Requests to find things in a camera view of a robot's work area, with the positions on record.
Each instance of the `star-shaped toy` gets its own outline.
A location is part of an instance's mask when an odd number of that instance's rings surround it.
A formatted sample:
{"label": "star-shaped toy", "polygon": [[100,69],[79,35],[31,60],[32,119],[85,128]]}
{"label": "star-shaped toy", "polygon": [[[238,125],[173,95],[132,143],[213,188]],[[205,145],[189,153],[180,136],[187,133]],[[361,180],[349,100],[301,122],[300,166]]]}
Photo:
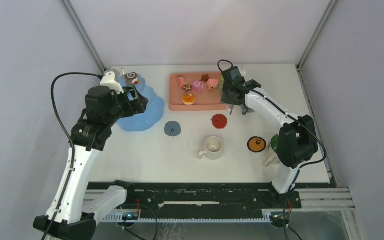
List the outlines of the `star-shaped toy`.
{"label": "star-shaped toy", "polygon": [[192,91],[191,85],[188,83],[185,83],[182,88],[185,92]]}
{"label": "star-shaped toy", "polygon": [[206,82],[208,82],[208,79],[210,79],[210,77],[208,76],[208,74],[207,74],[207,75],[202,75],[201,82],[206,83]]}

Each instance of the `pink tray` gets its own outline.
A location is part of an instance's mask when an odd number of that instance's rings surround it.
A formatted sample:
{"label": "pink tray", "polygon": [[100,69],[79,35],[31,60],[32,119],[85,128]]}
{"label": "pink tray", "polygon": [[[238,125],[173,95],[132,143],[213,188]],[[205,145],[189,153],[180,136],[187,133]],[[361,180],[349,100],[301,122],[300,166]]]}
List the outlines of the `pink tray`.
{"label": "pink tray", "polygon": [[219,91],[220,84],[214,90],[207,90],[207,84],[204,83],[204,89],[201,92],[194,90],[187,93],[193,94],[196,97],[195,104],[185,105],[182,102],[185,90],[178,86],[178,77],[183,77],[185,82],[192,85],[196,80],[201,80],[203,75],[207,75],[211,79],[222,78],[221,72],[188,72],[188,73],[172,73],[170,75],[170,96],[169,105],[171,111],[217,111],[226,110],[226,104],[220,103],[222,94]]}

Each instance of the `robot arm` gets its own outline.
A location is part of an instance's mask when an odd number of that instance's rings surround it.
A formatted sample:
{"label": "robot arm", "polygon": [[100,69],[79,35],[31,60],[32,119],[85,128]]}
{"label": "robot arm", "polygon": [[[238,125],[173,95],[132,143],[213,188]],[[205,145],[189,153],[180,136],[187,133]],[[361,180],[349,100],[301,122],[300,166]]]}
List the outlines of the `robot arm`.
{"label": "robot arm", "polygon": [[286,194],[294,188],[300,167],[319,149],[316,139],[305,129],[316,134],[313,119],[308,115],[300,117],[289,112],[271,99],[258,82],[245,81],[237,66],[232,64],[231,68],[220,71],[224,78],[221,93],[223,103],[242,106],[243,115],[252,109],[280,128],[277,155],[281,164],[271,184],[279,195]]}
{"label": "robot arm", "polygon": [[71,130],[73,149],[59,188],[46,215],[38,216],[33,227],[63,240],[92,239],[97,224],[126,201],[127,191],[111,186],[104,194],[82,208],[86,189],[96,161],[111,136],[111,127],[121,118],[144,113],[148,99],[134,85],[122,87],[120,73],[108,70],[100,86],[89,89],[86,108]]}

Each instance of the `mug handle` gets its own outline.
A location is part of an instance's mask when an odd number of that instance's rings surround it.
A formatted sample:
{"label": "mug handle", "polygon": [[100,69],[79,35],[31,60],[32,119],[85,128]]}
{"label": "mug handle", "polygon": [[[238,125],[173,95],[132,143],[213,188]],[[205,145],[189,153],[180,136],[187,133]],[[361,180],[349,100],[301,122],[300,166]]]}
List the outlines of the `mug handle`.
{"label": "mug handle", "polygon": [[267,161],[265,161],[265,163],[264,163],[264,167],[267,167],[267,166],[273,161],[273,159],[275,159],[275,157],[276,157],[276,153],[273,153],[273,154],[267,159]]}
{"label": "mug handle", "polygon": [[207,152],[204,150],[204,151],[200,151],[199,153],[198,153],[198,159],[203,159],[203,158],[205,158],[205,154],[206,154]]}

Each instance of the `toy donut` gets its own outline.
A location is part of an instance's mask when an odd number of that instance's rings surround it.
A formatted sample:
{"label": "toy donut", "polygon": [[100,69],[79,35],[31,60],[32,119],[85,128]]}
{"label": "toy donut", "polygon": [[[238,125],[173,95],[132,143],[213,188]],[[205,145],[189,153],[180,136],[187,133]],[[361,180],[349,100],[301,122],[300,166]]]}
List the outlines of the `toy donut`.
{"label": "toy donut", "polygon": [[190,93],[186,93],[185,95],[183,95],[183,97],[181,98],[181,101],[185,104],[185,105],[192,105],[195,103],[195,96],[190,94]]}

